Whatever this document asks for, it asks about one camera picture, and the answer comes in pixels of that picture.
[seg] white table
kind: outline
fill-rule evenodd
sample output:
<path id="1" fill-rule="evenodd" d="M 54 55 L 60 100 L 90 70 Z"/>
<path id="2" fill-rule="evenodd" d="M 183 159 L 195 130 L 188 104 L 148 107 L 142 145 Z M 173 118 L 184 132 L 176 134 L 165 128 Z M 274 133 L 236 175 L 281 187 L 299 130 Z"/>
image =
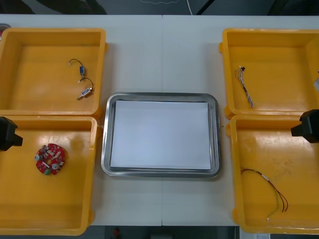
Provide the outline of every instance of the white table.
<path id="1" fill-rule="evenodd" d="M 222 57 L 227 27 L 319 28 L 319 17 L 0 15 L 13 27 L 102 27 L 101 104 L 114 92 L 209 93 L 219 102 L 222 171 L 216 179 L 111 178 L 97 150 L 94 225 L 233 226 L 234 205 Z"/>

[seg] floor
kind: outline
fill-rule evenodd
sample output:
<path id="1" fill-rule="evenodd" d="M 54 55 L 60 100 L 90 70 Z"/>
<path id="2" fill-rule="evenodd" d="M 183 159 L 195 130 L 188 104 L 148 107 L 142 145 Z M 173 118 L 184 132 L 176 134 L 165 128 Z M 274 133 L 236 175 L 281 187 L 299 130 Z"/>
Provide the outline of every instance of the floor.
<path id="1" fill-rule="evenodd" d="M 121 239 L 235 239 L 235 227 L 118 227 Z M 90 226 L 75 239 L 117 239 L 113 236 L 115 227 Z M 68 236 L 0 236 L 0 239 L 69 239 Z"/>

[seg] stainless steel tray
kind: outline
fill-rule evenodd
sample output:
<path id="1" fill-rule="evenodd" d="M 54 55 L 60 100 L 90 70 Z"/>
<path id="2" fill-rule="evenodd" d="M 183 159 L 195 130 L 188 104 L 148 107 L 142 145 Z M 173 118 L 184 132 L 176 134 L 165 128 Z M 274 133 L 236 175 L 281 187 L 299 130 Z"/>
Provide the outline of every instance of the stainless steel tray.
<path id="1" fill-rule="evenodd" d="M 112 167 L 113 132 L 116 101 L 183 102 L 208 104 L 210 169 Z M 215 177 L 221 169 L 221 148 L 217 100 L 209 94 L 188 93 L 115 93 L 109 97 L 104 122 L 101 166 L 110 176 L 140 177 Z"/>

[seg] round circuit board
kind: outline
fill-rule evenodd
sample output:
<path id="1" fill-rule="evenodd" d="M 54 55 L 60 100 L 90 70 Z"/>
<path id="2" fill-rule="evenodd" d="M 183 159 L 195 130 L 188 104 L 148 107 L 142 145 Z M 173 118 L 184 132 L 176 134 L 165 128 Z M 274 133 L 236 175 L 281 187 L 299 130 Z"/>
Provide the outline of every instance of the round circuit board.
<path id="1" fill-rule="evenodd" d="M 57 174 L 64 165 L 64 149 L 54 143 L 43 145 L 34 157 L 36 168 L 44 175 Z"/>

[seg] white paper sheet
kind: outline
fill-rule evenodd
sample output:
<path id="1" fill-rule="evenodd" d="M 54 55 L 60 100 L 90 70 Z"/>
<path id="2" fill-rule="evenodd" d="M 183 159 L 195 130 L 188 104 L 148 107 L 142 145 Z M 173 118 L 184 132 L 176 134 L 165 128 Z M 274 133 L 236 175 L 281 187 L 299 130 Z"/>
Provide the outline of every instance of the white paper sheet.
<path id="1" fill-rule="evenodd" d="M 116 101 L 111 167 L 210 169 L 208 104 Z"/>

